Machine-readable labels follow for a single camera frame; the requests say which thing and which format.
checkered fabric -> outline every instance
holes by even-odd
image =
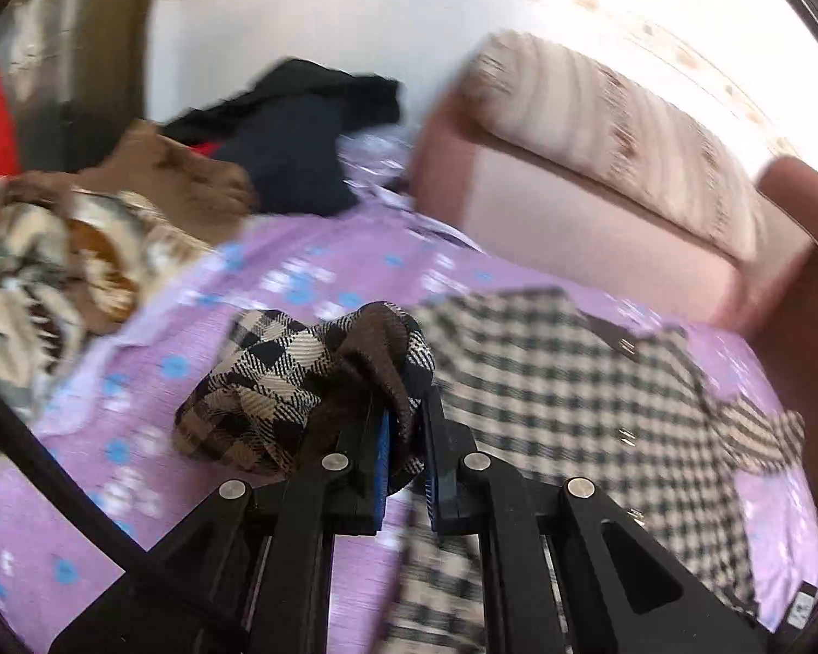
[[[593,480],[722,602],[753,612],[733,470],[799,461],[799,415],[719,402],[681,330],[639,337],[610,325],[622,339],[604,338],[601,320],[558,290],[472,295],[412,314],[436,356],[446,417],[469,426],[481,450],[542,482]],[[377,650],[483,651],[476,537],[431,534],[424,496],[414,498]]]
[[[396,360],[395,344],[405,350]],[[343,346],[351,356],[341,355]],[[424,466],[421,423],[414,417],[434,376],[434,358],[412,316],[386,302],[312,326],[278,310],[239,314],[215,367],[176,410],[173,445],[246,471],[288,475],[310,414],[319,409],[320,421],[328,397],[345,396],[346,375],[338,371],[346,362],[356,364],[348,366],[356,383],[368,384],[354,415],[365,417],[370,392],[384,394],[392,418],[390,490],[399,489]],[[389,376],[394,380],[387,385]]]

purple bedsheet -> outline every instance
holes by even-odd
[[[239,308],[279,307],[303,322],[375,300],[404,307],[441,294],[561,285],[591,314],[637,331],[663,320],[627,301],[458,247],[419,217],[371,201],[338,219],[260,219],[165,288],[113,336],[92,343],[35,431],[112,519],[150,548],[236,472],[182,458],[169,445],[175,408],[211,368]],[[778,410],[738,336],[687,326],[691,353],[721,395],[742,390]],[[818,585],[816,511],[803,471],[739,475],[761,622],[774,626],[800,581]],[[329,652],[361,654],[392,583],[405,513],[336,544]],[[0,610],[35,652],[119,575],[18,473],[0,471]]]

sofa cushion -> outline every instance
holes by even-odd
[[[531,34],[495,34],[463,90],[497,137],[601,182],[740,261],[757,255],[759,198],[709,130],[637,83]]]

white wall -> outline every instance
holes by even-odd
[[[818,169],[818,45],[784,0],[600,0],[688,41],[759,105]],[[757,132],[661,60],[582,15],[572,0],[182,0],[154,8],[149,115],[231,95],[283,56],[406,84],[423,119],[486,34],[562,41],[634,78],[719,134],[751,172],[768,159]]]

black cable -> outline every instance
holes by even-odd
[[[188,590],[116,526],[72,480],[0,398],[0,450],[43,496],[91,543],[129,576],[166,602],[194,613],[203,625],[241,650],[248,633],[214,603]]]

